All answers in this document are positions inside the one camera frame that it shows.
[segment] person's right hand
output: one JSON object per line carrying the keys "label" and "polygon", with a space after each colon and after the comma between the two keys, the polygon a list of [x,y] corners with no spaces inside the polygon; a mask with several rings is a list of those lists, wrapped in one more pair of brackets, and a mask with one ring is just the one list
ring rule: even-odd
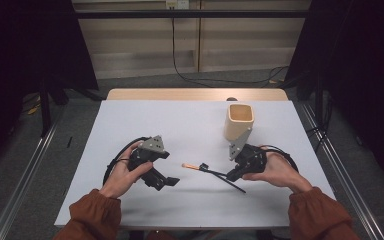
{"label": "person's right hand", "polygon": [[310,182],[295,171],[282,155],[274,152],[267,153],[267,164],[264,172],[247,173],[242,176],[242,179],[266,181],[276,187],[288,187],[294,193],[313,189]]}

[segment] brown sleeve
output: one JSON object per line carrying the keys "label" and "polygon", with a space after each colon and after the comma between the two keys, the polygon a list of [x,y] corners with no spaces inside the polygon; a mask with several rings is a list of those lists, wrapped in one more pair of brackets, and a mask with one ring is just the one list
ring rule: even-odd
{"label": "brown sleeve", "polygon": [[314,187],[289,197],[291,236],[300,239],[359,239],[351,227],[351,217],[344,207]]}
{"label": "brown sleeve", "polygon": [[121,221],[120,200],[94,189],[70,206],[70,215],[54,239],[115,239]]}

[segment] gray carpet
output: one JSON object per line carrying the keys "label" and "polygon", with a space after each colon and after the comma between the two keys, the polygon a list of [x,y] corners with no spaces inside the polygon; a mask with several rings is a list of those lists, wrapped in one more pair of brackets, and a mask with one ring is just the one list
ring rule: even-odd
{"label": "gray carpet", "polygon": [[[283,78],[282,71],[275,79]],[[261,81],[269,76],[269,70],[234,71],[185,74],[190,78],[212,78],[237,81]],[[226,83],[219,81],[201,81],[211,87],[261,87],[259,83]],[[100,91],[95,93],[106,96],[113,88],[162,88],[162,87],[204,87],[179,78],[177,75],[138,77],[127,79],[102,80]],[[100,103],[93,102],[82,95],[67,90],[70,102],[65,106],[52,105],[53,116],[58,111],[63,115],[55,135],[29,186],[23,204],[8,232],[7,239],[50,239],[58,231],[53,224],[71,183],[77,164],[83,153],[87,138],[98,113]],[[295,89],[287,90],[288,97],[294,101],[304,127],[310,126],[302,111],[302,102],[296,101]],[[23,114],[0,153],[0,212],[10,195],[39,141],[41,133],[40,113]],[[376,217],[384,233],[384,172],[380,170],[369,149],[356,141],[356,134],[347,124],[340,111],[334,108],[328,137],[335,146],[352,180],[364,197],[368,207]],[[317,141],[310,138],[314,146]],[[337,199],[346,207],[354,219],[355,230],[361,239],[369,239],[364,226],[359,221],[354,207],[347,199],[341,183],[337,180],[325,154],[318,150],[322,167],[333,187]],[[285,229],[275,230],[279,235],[287,235]]]}

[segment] beige container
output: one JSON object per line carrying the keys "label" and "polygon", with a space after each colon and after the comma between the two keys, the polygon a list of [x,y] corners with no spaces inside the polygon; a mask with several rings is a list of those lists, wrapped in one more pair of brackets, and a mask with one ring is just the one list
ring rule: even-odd
{"label": "beige container", "polygon": [[227,109],[224,125],[224,137],[228,141],[236,140],[248,128],[252,129],[254,113],[252,107],[246,104],[232,104]]}

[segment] wall socket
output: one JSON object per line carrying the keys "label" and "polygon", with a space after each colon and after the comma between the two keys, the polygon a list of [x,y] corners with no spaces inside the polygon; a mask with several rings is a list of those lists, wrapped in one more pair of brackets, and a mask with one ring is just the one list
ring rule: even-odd
{"label": "wall socket", "polygon": [[166,0],[166,9],[189,9],[189,0]]}

